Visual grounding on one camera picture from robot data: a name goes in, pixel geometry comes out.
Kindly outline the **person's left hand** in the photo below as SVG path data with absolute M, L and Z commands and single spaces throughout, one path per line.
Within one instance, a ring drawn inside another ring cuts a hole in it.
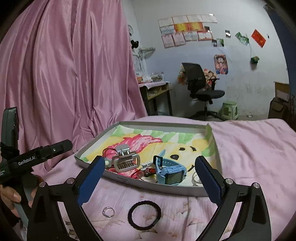
M 37 177 L 38 185 L 31 192 L 32 200 L 28 202 L 29 207 L 32 207 L 33 200 L 36 195 L 39 184 L 44 181 L 44 179 L 41 176 L 38 176 L 38 175 L 35 175 L 35 176 Z M 21 202 L 21 196 L 18 192 L 16 192 L 15 189 L 9 186 L 4 187 L 3 185 L 1 185 L 1 200 L 17 218 L 20 218 L 20 215 L 15 207 L 15 203 Z

